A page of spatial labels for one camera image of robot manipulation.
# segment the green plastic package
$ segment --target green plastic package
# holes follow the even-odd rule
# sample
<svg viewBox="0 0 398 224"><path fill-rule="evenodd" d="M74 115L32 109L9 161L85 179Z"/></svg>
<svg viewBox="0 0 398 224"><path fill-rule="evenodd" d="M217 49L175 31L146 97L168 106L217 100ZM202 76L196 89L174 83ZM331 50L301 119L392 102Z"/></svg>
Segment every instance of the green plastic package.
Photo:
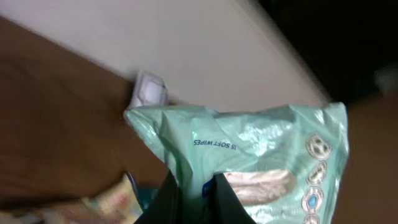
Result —
<svg viewBox="0 0 398 224"><path fill-rule="evenodd" d="M256 223L331 222L349 151L342 103L323 109L288 105L256 113L150 106L127 110L125 117L173 173L182 190L185 223L205 222L207 183L215 174L234 172L238 177L251 175L238 184L256 176L242 185L241 192L247 189L251 196L256 191L248 185L268 184L259 198L279 187L267 179L270 174L289 176L289 189L277 189L272 200L241 200Z"/></svg>

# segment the dark area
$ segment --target dark area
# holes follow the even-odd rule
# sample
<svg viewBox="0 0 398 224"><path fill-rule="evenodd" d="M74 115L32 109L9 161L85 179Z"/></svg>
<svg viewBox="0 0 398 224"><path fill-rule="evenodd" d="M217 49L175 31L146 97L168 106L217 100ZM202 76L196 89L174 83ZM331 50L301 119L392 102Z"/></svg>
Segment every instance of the dark area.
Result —
<svg viewBox="0 0 398 224"><path fill-rule="evenodd" d="M377 93L374 71L397 61L398 2L259 2L336 101Z"/></svg>

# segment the mint green packet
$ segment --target mint green packet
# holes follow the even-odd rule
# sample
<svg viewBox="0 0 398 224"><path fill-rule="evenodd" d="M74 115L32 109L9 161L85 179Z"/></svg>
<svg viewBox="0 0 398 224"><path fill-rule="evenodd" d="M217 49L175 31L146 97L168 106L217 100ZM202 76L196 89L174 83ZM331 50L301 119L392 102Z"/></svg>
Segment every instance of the mint green packet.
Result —
<svg viewBox="0 0 398 224"><path fill-rule="evenodd" d="M277 200L244 205L256 223L331 223L349 152L344 104L256 113L150 106L125 117L173 173L185 223L205 222L202 192L214 174L272 170L287 170L294 184Z"/></svg>

